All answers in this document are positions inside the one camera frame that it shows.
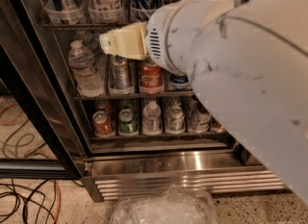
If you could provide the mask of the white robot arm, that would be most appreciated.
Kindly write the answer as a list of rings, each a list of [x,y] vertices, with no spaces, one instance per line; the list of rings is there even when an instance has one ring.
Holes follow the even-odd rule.
[[[308,202],[308,0],[182,0],[99,41],[186,75],[207,111]]]

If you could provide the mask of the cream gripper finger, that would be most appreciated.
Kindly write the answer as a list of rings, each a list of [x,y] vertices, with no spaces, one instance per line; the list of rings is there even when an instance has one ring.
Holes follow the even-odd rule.
[[[100,46],[105,54],[133,60],[144,60],[147,55],[145,45],[146,22],[136,22],[99,35]]]

